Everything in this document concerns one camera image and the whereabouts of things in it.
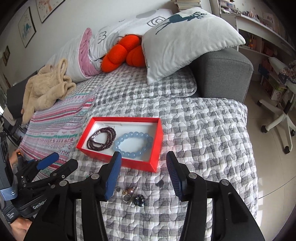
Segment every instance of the tile floor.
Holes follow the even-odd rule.
[[[287,145],[284,129],[279,125],[261,132],[275,117],[259,99],[271,101],[259,82],[251,81],[244,104],[248,107],[247,130],[253,145],[259,185],[259,211],[256,221],[266,241],[272,241],[281,230],[296,204],[296,136],[293,149],[284,154]],[[296,123],[296,109],[289,113]]]

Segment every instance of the metal bolt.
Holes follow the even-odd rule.
[[[67,181],[65,181],[65,180],[60,181],[60,182],[59,182],[59,185],[60,185],[61,187],[66,186],[66,185],[67,185]]]
[[[222,183],[224,186],[228,186],[228,185],[229,185],[229,181],[226,180],[226,179],[223,179],[223,180],[221,181],[221,183]]]
[[[100,177],[99,174],[94,173],[93,175],[91,175],[91,179],[98,179]]]
[[[195,179],[195,178],[197,178],[197,174],[194,173],[194,172],[191,172],[191,173],[188,174],[188,177],[190,177],[192,179]]]

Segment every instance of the pink striped cloth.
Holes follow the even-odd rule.
[[[48,110],[37,111],[28,126],[20,149],[26,160],[42,159],[53,152],[59,154],[58,162],[39,173],[39,178],[49,174],[68,160],[69,152],[84,123],[84,116],[93,107],[93,93],[74,93],[57,101]]]

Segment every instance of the human hand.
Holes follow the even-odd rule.
[[[21,152],[20,149],[16,149],[16,150],[12,153],[11,157],[9,158],[9,162],[10,162],[11,167],[12,167],[13,164],[17,163],[17,152],[20,152],[21,155],[24,156],[24,155],[22,154],[22,152]]]
[[[32,222],[23,217],[17,218],[10,226],[16,241],[23,241]]]

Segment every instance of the deer print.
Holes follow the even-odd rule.
[[[162,29],[164,29],[166,26],[168,26],[169,24],[171,24],[171,23],[178,23],[178,22],[183,22],[183,21],[190,21],[190,20],[192,20],[192,19],[195,19],[195,18],[197,18],[197,19],[202,19],[205,15],[207,15],[206,13],[201,13],[201,12],[195,12],[194,14],[192,14],[192,15],[189,15],[189,16],[187,16],[187,17],[181,17],[179,14],[175,14],[175,15],[173,15],[173,16],[170,16],[168,19],[166,19],[164,22],[165,23],[162,23],[162,24],[160,24],[159,26],[157,26],[156,28],[159,28],[159,27],[161,27],[161,26],[163,26],[160,30],[162,30]]]

